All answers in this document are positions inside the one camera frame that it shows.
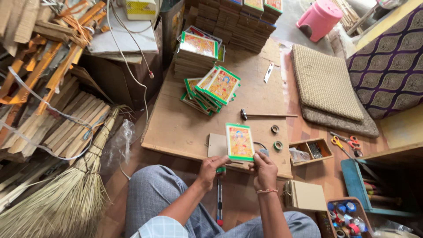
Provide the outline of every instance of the green tape roll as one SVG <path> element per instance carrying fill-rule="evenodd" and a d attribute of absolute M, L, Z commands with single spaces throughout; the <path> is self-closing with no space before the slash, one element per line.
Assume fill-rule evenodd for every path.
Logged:
<path fill-rule="evenodd" d="M 283 144 L 280 141 L 275 141 L 273 143 L 273 148 L 277 151 L 280 151 L 282 149 L 282 147 L 283 147 Z"/>

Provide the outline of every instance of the wooden tray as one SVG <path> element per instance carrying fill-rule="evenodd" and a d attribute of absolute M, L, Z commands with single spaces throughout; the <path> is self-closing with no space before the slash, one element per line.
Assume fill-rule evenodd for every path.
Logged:
<path fill-rule="evenodd" d="M 318 147 L 320 148 L 320 152 L 323 156 L 322 158 L 314 158 L 314 156 L 311 154 L 310 147 L 308 145 L 313 144 L 313 143 L 317 143 Z M 289 158 L 291 160 L 292 166 L 299 166 L 299 165 L 303 165 L 303 164 L 307 164 L 307 163 L 313 163 L 313 162 L 333 158 L 332 151 L 330 150 L 329 146 L 327 145 L 326 140 L 323 139 L 323 138 L 291 142 L 291 143 L 289 143 L 289 148 L 291 148 L 291 147 L 295 147 L 295 148 L 297 148 L 301 151 L 308 153 L 310 155 L 310 158 L 311 158 L 309 161 L 294 163 L 294 161 L 292 160 L 291 153 L 289 153 Z"/>

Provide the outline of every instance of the beige cushion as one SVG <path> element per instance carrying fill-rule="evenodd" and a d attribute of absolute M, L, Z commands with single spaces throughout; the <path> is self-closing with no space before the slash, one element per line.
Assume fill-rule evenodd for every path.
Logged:
<path fill-rule="evenodd" d="M 304 106 L 355 121 L 364 120 L 351 86 L 345 60 L 295 44 L 294 73 Z"/>

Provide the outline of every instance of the tiled floor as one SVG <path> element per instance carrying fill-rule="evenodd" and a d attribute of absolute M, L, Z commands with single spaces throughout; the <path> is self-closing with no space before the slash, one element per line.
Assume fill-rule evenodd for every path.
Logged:
<path fill-rule="evenodd" d="M 288 113 L 301 115 L 298 104 L 298 94 L 295 79 L 292 72 L 291 59 L 288 55 L 289 49 L 281 50 L 281 72 L 286 81 L 283 92 Z M 145 114 L 141 116 L 137 123 L 137 130 L 143 129 Z M 329 129 L 326 127 L 310 124 L 302 117 L 289 118 L 288 137 L 290 141 L 299 141 L 310 138 L 324 138 L 330 141 Z M 335 131 L 336 133 L 348 137 L 347 133 Z M 377 139 L 358 137 L 362 144 L 363 153 L 370 154 L 387 150 L 387 142 L 383 135 Z M 329 147 L 335 154 L 334 159 L 320 161 L 308 165 L 292 168 L 292 175 L 295 180 L 307 183 L 320 184 L 323 186 L 326 199 L 346 196 L 346 188 L 343 181 L 340 161 L 347 156 L 337 147 L 329 143 Z M 137 170 L 153 164 L 162 164 L 171 168 L 188 185 L 192 184 L 200 168 L 200 163 L 186 159 L 163 155 L 157 152 L 143 149 L 139 140 L 131 147 L 132 155 L 128 165 L 122 164 L 124 171 L 131 176 Z M 253 177 L 235 171 L 228 171 L 223 180 L 223 217 L 224 230 L 229 230 L 234 226 L 259 216 L 257 196 L 253 189 Z M 97 237 L 117 238 L 124 236 L 125 227 L 125 207 L 128 190 L 128 180 L 119 169 L 114 174 L 104 177 L 110 201 L 107 203 L 106 214 L 99 226 Z M 283 182 L 279 182 L 279 187 L 283 187 Z M 216 216 L 216 189 L 213 189 L 202 200 L 207 210 L 212 216 Z"/>

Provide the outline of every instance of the broom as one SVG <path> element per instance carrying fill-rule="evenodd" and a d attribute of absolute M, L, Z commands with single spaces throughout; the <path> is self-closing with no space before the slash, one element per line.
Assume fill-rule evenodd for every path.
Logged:
<path fill-rule="evenodd" d="M 100 156 L 119 109 L 113 109 L 90 149 L 72 167 L 0 214 L 0 238 L 91 238 L 104 207 Z"/>

